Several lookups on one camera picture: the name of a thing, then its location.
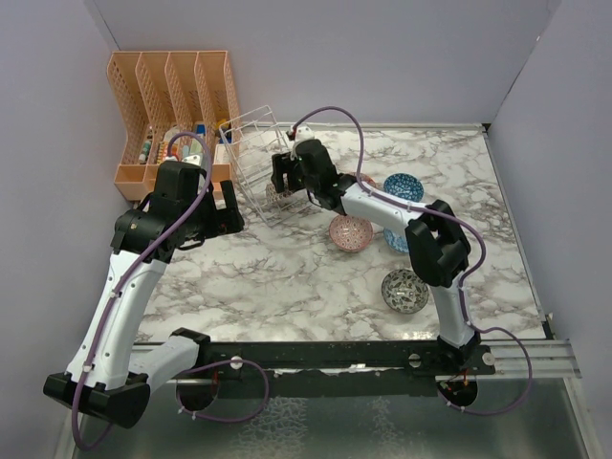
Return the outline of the pink patterned bowl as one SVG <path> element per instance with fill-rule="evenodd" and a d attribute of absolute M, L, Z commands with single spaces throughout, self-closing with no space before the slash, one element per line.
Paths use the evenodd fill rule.
<path fill-rule="evenodd" d="M 352 216 L 336 216 L 328 229 L 332 242 L 342 251 L 364 250 L 372 241 L 374 230 L 365 219 Z"/>

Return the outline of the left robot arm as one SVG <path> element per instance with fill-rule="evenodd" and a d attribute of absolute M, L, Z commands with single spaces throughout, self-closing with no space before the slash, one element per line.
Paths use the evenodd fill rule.
<path fill-rule="evenodd" d="M 164 383 L 184 371 L 193 378 L 208 372 L 210 339 L 187 329 L 142 358 L 131 355 L 146 305 L 174 252 L 244 227 L 232 181 L 220 184 L 224 204 L 219 208 L 206 178 L 197 165 L 164 163 L 153 191 L 117 219 L 109 271 L 90 327 L 67 368 L 45 381 L 46 396 L 76 413 L 131 428 Z"/>

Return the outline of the brown patterned bowl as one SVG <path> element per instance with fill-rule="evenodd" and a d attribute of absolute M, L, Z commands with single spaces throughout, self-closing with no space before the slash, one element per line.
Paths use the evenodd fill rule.
<path fill-rule="evenodd" d="M 273 184 L 267 184 L 265 188 L 266 203 L 271 206 L 287 206 L 295 200 L 295 194 L 288 189 L 277 192 Z"/>

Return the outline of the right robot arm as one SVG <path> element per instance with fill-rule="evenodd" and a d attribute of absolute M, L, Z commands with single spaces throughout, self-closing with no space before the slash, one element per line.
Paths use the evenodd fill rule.
<path fill-rule="evenodd" d="M 339 173 L 318 139 L 272 155 L 272 167 L 271 182 L 278 193 L 304 189 L 321 208 L 404 235 L 411 269 L 434 296 L 439 362 L 451 374 L 470 367 L 480 344 L 463 290 L 471 247 L 450 206 L 441 200 L 430 205 L 413 203 L 372 187 L 358 172 Z"/>

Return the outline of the red patterned bowl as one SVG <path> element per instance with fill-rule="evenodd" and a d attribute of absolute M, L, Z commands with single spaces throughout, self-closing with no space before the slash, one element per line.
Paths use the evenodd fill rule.
<path fill-rule="evenodd" d="M 357 177 L 357 173 L 356 173 L 356 172 L 352 172 L 352 173 L 348 172 L 348 175 L 350 175 L 350 176 L 352 176 L 352 177 Z M 362 180 L 364 183 L 367 183 L 369 186 L 372 186 L 372 187 L 374 187 L 374 188 L 377 188 L 377 187 L 378 187 L 378 186 L 377 186 L 377 183 L 376 183 L 376 182 L 375 182 L 375 181 L 374 181 L 374 180 L 373 180 L 371 177 L 369 177 L 369 176 L 368 176 L 368 175 L 366 175 L 366 174 L 361 174 L 361 180 Z"/>

